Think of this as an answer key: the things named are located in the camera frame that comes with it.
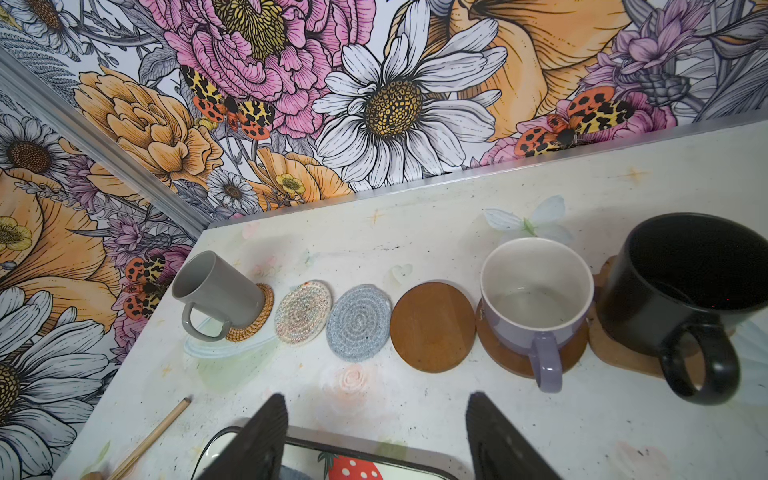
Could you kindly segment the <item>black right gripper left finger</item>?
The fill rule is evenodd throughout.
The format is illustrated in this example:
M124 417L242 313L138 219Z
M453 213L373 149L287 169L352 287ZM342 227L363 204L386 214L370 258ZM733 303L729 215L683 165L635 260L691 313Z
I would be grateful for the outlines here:
M278 479L287 429L285 398L282 394L273 394L213 463L202 471L199 479Z

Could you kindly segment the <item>blue grey fabric coaster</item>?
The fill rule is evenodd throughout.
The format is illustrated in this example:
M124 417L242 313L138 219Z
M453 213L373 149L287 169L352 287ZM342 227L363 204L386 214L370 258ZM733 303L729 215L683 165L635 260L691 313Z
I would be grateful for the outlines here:
M374 357L389 339L391 312L388 295L375 285L351 288L335 303L326 325L331 351L347 362Z

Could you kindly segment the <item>grey mug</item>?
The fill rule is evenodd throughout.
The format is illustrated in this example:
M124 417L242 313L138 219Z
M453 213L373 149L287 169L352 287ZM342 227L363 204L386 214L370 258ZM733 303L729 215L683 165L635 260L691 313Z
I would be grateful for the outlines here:
M266 304L266 294L253 281L213 251L188 260L175 276L171 295L184 304L181 322L192 338L203 342L224 339L233 329L253 324ZM199 331L191 320L198 310L221 324L217 335Z

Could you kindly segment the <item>black mug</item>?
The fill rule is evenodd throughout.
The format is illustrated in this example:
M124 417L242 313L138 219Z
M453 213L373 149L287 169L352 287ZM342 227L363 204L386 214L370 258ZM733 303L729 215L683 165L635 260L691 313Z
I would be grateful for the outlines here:
M728 333L766 307L766 239L702 213L634 227L596 302L604 331L656 358L673 392L699 405L735 395L741 371Z

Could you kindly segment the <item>brown round wooden coaster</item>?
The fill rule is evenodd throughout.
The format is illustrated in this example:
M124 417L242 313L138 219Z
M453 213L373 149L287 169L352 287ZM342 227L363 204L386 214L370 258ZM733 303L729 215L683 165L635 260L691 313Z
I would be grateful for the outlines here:
M520 377L534 378L528 356L507 348L493 333L490 324L485 319L482 301L478 303L475 310L475 325L483 348L500 367ZM588 323L584 320L577 329L575 336L559 348L564 373L573 369L583 356L588 345L588 330Z

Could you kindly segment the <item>purple white mug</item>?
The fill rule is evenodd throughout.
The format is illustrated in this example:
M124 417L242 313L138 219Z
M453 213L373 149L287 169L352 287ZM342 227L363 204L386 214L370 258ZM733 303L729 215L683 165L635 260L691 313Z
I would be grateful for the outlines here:
M507 241L486 258L480 273L482 310L495 337L530 362L545 393L562 390L560 348L574 339L595 293L587 263L554 240Z

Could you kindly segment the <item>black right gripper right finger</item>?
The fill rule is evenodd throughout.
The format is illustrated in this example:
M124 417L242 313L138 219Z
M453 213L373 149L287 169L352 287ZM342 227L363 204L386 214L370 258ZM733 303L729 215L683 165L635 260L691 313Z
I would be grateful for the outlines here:
M470 395L465 420L476 479L560 479L484 392Z

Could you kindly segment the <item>white woven round coaster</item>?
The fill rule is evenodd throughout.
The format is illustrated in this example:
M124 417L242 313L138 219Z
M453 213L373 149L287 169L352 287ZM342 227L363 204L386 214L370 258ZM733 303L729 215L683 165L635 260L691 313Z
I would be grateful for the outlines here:
M301 346L316 338L325 328L333 297L325 283L307 281L286 295L278 307L275 333L290 346Z

